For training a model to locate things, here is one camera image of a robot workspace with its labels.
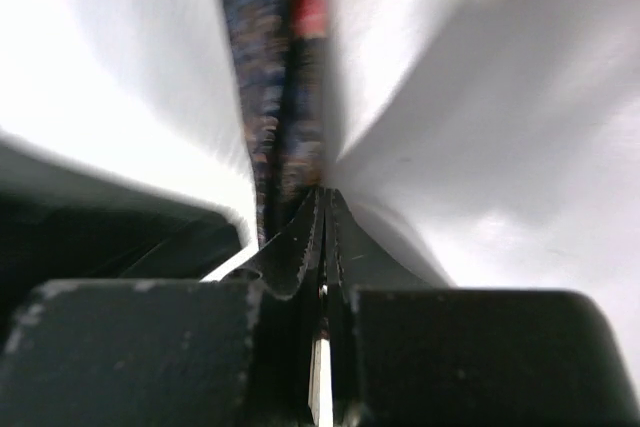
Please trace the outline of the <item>navy floral tie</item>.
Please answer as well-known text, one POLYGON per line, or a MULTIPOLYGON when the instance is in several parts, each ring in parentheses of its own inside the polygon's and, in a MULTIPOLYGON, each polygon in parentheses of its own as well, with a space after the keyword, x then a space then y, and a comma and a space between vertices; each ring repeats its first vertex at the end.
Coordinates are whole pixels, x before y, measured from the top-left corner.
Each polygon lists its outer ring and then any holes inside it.
POLYGON ((326 0, 222 0, 265 245, 323 177, 326 0))

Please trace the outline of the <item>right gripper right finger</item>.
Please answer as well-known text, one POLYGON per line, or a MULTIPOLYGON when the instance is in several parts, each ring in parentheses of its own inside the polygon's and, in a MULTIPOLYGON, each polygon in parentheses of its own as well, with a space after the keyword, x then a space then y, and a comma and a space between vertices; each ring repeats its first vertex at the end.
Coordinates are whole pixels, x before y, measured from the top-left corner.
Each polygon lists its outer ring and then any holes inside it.
POLYGON ((635 426, 612 329, 567 290, 460 289, 416 276, 325 195, 339 426, 635 426))

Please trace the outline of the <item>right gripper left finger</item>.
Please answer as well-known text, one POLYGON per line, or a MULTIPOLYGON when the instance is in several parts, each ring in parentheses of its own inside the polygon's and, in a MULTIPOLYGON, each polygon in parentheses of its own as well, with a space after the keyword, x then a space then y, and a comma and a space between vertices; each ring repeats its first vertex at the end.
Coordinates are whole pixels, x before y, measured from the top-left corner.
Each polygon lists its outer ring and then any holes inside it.
POLYGON ((59 280, 17 310, 5 426, 307 426, 320 195, 246 278, 59 280))

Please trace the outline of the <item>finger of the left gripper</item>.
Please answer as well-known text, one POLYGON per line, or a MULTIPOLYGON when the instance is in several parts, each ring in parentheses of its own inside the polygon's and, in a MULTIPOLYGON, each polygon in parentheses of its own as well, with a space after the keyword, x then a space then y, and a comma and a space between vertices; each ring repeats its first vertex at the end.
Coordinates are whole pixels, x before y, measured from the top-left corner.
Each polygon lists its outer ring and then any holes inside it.
POLYGON ((1 144, 1 323, 52 279, 200 279, 241 249, 221 213, 1 144))

